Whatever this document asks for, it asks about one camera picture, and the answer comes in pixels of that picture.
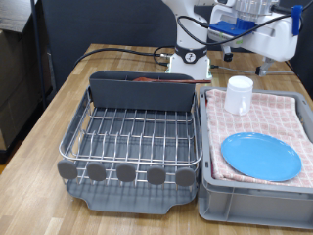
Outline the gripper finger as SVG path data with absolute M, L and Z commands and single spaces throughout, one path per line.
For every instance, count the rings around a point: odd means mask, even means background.
M 255 74 L 258 76 L 265 76 L 268 72 L 268 69 L 272 66 L 273 63 L 273 59 L 264 57 L 263 64 L 260 67 L 256 68 Z
M 231 62 L 233 60 L 233 53 L 231 51 L 231 47 L 223 46 L 222 51 L 223 51 L 223 60 L 225 62 Z

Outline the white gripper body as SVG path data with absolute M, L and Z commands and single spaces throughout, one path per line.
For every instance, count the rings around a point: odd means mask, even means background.
M 215 6 L 208 29 L 208 37 L 214 41 L 232 48 L 244 48 L 279 62 L 294 56 L 298 35 L 298 8 L 288 16 L 270 12 L 251 14 Z

